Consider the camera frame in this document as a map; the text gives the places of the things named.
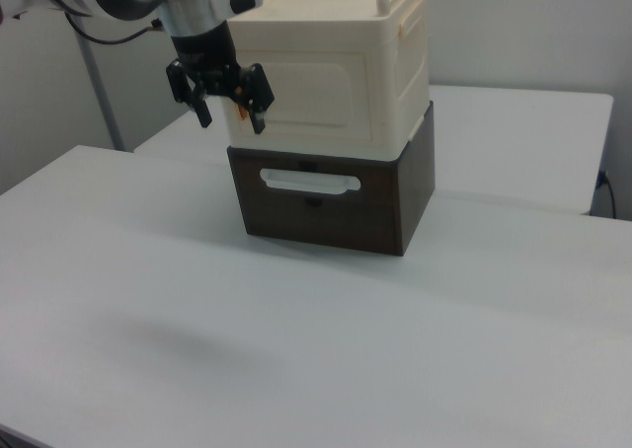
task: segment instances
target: black cable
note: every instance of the black cable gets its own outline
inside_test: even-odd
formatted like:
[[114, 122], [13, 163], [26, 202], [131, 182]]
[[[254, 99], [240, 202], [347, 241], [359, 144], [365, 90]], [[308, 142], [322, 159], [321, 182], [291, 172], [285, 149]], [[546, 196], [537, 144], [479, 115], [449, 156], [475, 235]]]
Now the black cable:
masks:
[[129, 37], [120, 38], [118, 40], [101, 40], [100, 38], [89, 36], [88, 34], [83, 32], [81, 28], [72, 19], [72, 16], [70, 16], [70, 14], [66, 12], [65, 15], [66, 15], [66, 19], [68, 20], [68, 24], [70, 24], [70, 27], [72, 27], [77, 34], [79, 34], [81, 37], [85, 38], [86, 40], [92, 41], [94, 43], [98, 43], [99, 45], [121, 45], [122, 43], [127, 43], [129, 41], [134, 40], [135, 38], [139, 38], [140, 36], [147, 34], [148, 32], [155, 32], [155, 31], [161, 30], [160, 27], [158, 26], [146, 27], [142, 31], [138, 31], [137, 33], [132, 34]]
[[608, 190], [610, 191], [610, 202], [612, 203], [612, 219], [616, 219], [616, 204], [614, 203], [614, 191], [612, 190], [612, 184], [610, 183], [610, 179], [608, 175], [603, 176], [603, 182], [608, 186]]

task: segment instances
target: dark brown storage box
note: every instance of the dark brown storage box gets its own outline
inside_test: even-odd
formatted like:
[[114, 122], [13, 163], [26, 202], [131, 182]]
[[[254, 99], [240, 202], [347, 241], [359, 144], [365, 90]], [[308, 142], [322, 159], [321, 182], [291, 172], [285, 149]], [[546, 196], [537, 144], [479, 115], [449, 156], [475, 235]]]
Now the dark brown storage box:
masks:
[[[228, 158], [248, 234], [403, 256], [435, 190], [434, 106], [393, 162], [233, 147]], [[340, 195], [274, 189], [262, 169], [353, 176], [361, 186]]]

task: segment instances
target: white wall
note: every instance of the white wall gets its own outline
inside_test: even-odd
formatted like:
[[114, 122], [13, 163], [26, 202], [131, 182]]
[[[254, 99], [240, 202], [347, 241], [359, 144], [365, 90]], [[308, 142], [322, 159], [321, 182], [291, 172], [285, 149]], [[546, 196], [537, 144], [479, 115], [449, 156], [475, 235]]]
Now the white wall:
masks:
[[[151, 18], [133, 23], [86, 19], [93, 37], [122, 38], [148, 26]], [[165, 69], [177, 56], [163, 33], [148, 33], [123, 45], [90, 44], [117, 120], [125, 150], [132, 151], [188, 111], [174, 101]]]
[[[434, 83], [614, 97], [604, 165], [619, 214], [632, 219], [632, 0], [429, 3]], [[609, 216], [605, 198], [604, 189], [597, 212]]]
[[111, 148], [64, 17], [32, 12], [0, 26], [0, 193], [75, 145]]

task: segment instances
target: robotic arm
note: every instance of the robotic arm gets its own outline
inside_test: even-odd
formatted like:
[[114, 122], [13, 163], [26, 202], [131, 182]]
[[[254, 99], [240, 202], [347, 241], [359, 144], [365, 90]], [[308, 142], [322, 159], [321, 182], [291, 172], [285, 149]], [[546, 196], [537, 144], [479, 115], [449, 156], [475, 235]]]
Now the robotic arm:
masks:
[[275, 99], [260, 64], [241, 67], [227, 20], [258, 7], [263, 0], [0, 0], [0, 24], [35, 7], [56, 8], [75, 16], [99, 16], [121, 21], [158, 12], [178, 52], [167, 67], [174, 98], [196, 111], [202, 127], [212, 118], [206, 96], [225, 96], [248, 112], [257, 134]]

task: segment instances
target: storage box lid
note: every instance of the storage box lid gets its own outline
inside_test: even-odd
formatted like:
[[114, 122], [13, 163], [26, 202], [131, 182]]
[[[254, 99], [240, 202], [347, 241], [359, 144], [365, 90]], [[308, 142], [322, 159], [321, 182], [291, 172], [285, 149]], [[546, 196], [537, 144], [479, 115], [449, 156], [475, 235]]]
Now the storage box lid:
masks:
[[264, 0], [229, 21], [239, 49], [358, 48], [397, 36], [405, 14], [424, 0]]

